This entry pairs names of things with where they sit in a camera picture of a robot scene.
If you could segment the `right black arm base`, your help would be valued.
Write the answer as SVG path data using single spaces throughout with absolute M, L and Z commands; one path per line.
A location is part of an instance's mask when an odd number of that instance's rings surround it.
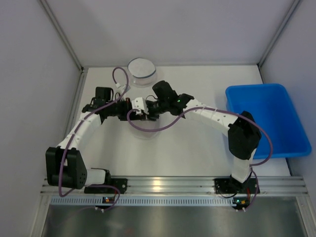
M 243 183 L 240 183 L 232 176 L 229 178 L 216 178 L 214 180 L 215 193 L 224 196 L 229 195 L 229 197 L 234 197 L 238 194 L 259 194 L 259 185 L 256 178 L 251 177 L 252 174 L 251 172 Z

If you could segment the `pink trimmed mesh laundry bag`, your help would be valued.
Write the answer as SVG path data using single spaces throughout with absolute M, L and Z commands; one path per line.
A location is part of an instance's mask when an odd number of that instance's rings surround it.
M 151 120 L 135 120 L 133 123 L 142 129 L 148 129 L 148 130 L 156 130 L 160 128 L 160 119 L 157 119 L 156 121 L 151 121 Z M 133 126 L 129 126 L 129 131 L 130 133 L 138 138 L 138 139 L 152 139 L 156 137 L 159 132 L 144 132 L 140 131 Z

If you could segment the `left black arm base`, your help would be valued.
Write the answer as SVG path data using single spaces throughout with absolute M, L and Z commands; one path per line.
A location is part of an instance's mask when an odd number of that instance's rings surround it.
M 100 185 L 90 185 L 84 188 L 85 194 L 124 194 L 127 190 L 128 179 L 111 178 L 109 182 Z

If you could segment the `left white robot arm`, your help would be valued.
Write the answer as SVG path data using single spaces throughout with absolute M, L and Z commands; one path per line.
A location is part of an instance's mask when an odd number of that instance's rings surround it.
M 45 153 L 47 182 L 58 188 L 82 189 L 90 185 L 106 185 L 110 173 L 102 168 L 85 165 L 81 151 L 108 117 L 125 121 L 127 113 L 135 107 L 130 98 L 114 98 L 109 87 L 97 87 L 91 102 L 84 106 L 74 128 L 56 147 Z

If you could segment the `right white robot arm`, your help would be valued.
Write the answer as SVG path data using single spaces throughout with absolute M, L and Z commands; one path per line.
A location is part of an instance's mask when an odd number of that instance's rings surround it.
M 219 130 L 228 138 L 229 151 L 234 157 L 231 177 L 240 183 L 249 178 L 250 165 L 262 137 L 249 112 L 244 111 L 240 115 L 213 109 L 191 95 L 178 95 L 164 80 L 157 82 L 152 89 L 157 99 L 146 101 L 149 118 L 157 119 L 169 112 Z

